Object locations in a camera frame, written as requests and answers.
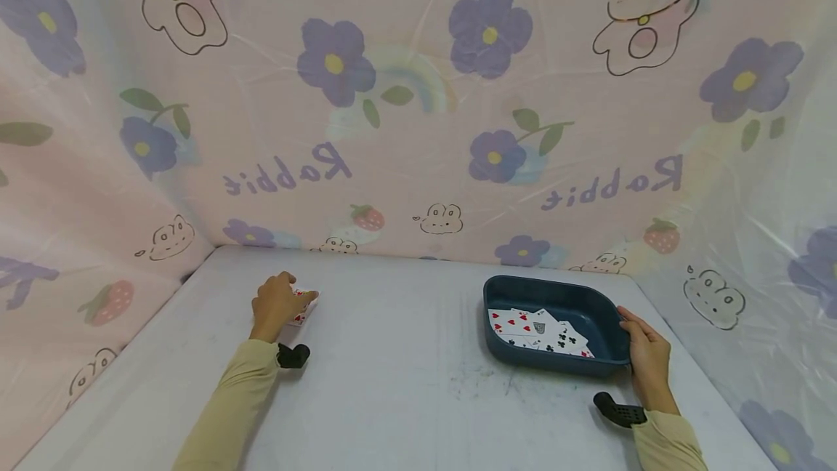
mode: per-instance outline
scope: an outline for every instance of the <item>stack of playing cards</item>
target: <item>stack of playing cards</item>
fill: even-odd
[[[303,289],[303,288],[291,288],[294,290],[294,293],[297,295],[302,295],[304,293],[308,293],[308,291],[312,291],[312,289]],[[288,326],[302,326],[305,321],[308,319],[308,315],[314,310],[314,306],[316,306],[316,302],[320,299],[321,295],[318,295],[316,299],[310,301],[310,303],[304,307],[304,309],[299,312],[299,314],[293,317],[291,322],[288,322]]]
[[[595,358],[582,337],[567,321],[556,321],[549,311],[489,310],[491,328],[510,345]]]

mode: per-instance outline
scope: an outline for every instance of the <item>black wrist strap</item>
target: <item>black wrist strap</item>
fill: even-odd
[[[593,404],[599,409],[602,416],[615,423],[617,426],[630,428],[635,424],[648,422],[645,411],[639,406],[626,406],[613,401],[610,393],[596,393],[593,397]]]
[[[294,349],[291,349],[285,344],[279,344],[279,353],[276,354],[276,362],[279,367],[287,369],[299,369],[305,365],[305,361],[312,354],[305,344],[298,344]]]

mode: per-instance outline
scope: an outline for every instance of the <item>forearm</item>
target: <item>forearm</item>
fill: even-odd
[[[707,471],[698,438],[687,420],[660,411],[645,411],[645,416],[648,422],[633,428],[644,471]]]
[[[276,380],[276,344],[250,339],[238,350],[183,443],[172,471],[233,471]]]

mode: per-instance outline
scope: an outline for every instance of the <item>strawberry print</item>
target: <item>strawberry print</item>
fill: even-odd
[[[87,311],[84,323],[88,326],[104,326],[125,313],[133,299],[134,284],[127,280],[119,280],[102,288],[93,300],[79,307],[78,312]]]
[[[352,221],[361,229],[376,232],[384,228],[384,215],[374,207],[352,205]]]
[[[645,230],[643,239],[660,255],[668,255],[677,249],[681,236],[677,224],[655,218],[654,223]]]

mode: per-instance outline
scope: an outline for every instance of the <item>purple flower print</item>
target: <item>purple flower print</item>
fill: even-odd
[[[481,133],[472,142],[472,162],[468,173],[476,180],[505,184],[525,162],[525,150],[511,131]]]
[[[16,283],[15,294],[6,302],[6,311],[16,310],[22,306],[29,296],[35,278],[55,280],[59,272],[48,267],[37,266],[29,262],[21,262],[13,258],[0,257],[0,271],[6,274],[0,277],[0,288]]]
[[[152,173],[167,172],[177,163],[177,142],[171,133],[143,118],[128,117],[123,120],[119,136],[128,154],[149,180]]]
[[[84,73],[84,53],[76,42],[76,15],[67,0],[0,0],[0,20],[52,73]]]
[[[517,235],[510,243],[497,247],[494,256],[504,266],[534,267],[541,262],[549,243],[545,240],[533,240],[529,235]]]
[[[811,454],[814,441],[785,411],[770,414],[761,404],[747,400],[738,416],[778,471],[835,471]]]
[[[796,42],[767,46],[761,39],[745,40],[723,68],[700,85],[700,99],[712,102],[716,122],[735,122],[747,109],[766,113],[780,107],[788,96],[788,75],[802,62],[804,52]]]
[[[258,225],[248,225],[247,222],[237,218],[231,218],[230,221],[227,221],[224,234],[242,246],[276,247],[273,233],[270,230],[260,228]]]
[[[302,25],[305,51],[296,68],[309,86],[320,87],[325,98],[337,108],[355,102],[355,92],[375,86],[375,68],[363,56],[363,32],[341,20],[331,25],[321,19],[308,19]]]
[[[811,235],[808,255],[790,262],[788,277],[797,288],[820,299],[825,316],[837,318],[837,227]]]
[[[532,37],[532,15],[512,8],[514,0],[461,0],[453,5],[448,31],[453,37],[450,61],[462,73],[476,71],[496,79]]]

